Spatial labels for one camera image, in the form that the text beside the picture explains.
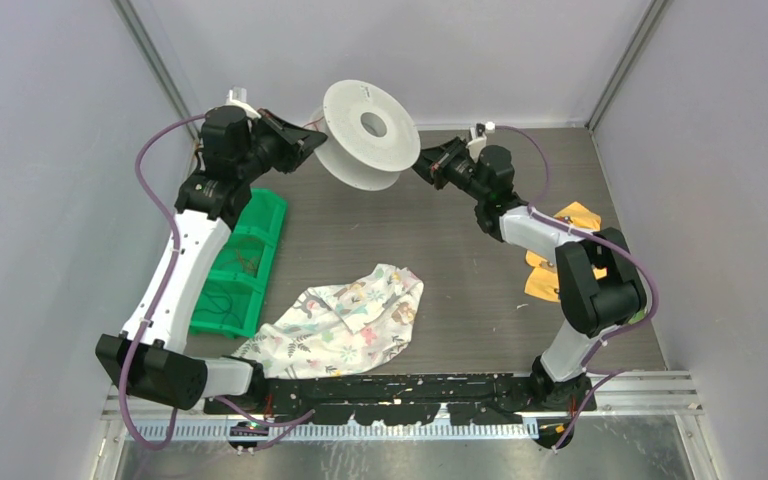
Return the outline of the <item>grey plastic spool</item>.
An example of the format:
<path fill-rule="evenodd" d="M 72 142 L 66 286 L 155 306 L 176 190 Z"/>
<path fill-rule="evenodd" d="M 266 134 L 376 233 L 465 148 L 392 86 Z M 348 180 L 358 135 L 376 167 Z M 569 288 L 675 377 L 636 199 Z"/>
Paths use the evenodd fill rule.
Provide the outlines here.
<path fill-rule="evenodd" d="M 368 82 L 332 84 L 311 121 L 315 130 L 328 135 L 314 151 L 315 158 L 337 180 L 358 190 L 390 188 L 420 153 L 420 135 L 410 114 Z"/>

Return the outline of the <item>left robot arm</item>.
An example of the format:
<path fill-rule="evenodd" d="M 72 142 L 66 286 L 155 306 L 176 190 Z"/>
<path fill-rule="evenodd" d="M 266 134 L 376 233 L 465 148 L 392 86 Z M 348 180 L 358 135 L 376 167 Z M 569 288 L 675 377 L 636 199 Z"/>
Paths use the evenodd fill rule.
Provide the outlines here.
<path fill-rule="evenodd" d="M 326 143 L 325 133 L 293 125 L 266 109 L 225 105 L 199 116 L 195 170 L 172 207 L 148 195 L 170 226 L 170 239 L 143 298 L 120 332 L 95 347 L 101 366 L 128 397 L 189 410 L 228 396 L 244 414 L 267 398 L 255 363 L 185 355 L 189 324 L 209 271 L 252 197 L 252 183 L 271 170 L 292 173 Z"/>

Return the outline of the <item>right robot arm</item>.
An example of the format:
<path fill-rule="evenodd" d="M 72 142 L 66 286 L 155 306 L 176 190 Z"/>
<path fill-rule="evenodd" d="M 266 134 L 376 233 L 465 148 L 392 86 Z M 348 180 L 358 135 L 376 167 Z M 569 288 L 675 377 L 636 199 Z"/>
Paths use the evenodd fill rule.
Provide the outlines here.
<path fill-rule="evenodd" d="M 515 192 L 512 155 L 501 146 L 487 146 L 472 158 L 467 142 L 455 138 L 421 150 L 413 169 L 437 190 L 453 185 L 474 199 L 484 233 L 554 265 L 564 322 L 534 360 L 526 390 L 533 403 L 549 411 L 579 395 L 598 343 L 647 304 L 622 233 L 577 229 L 539 212 Z"/>

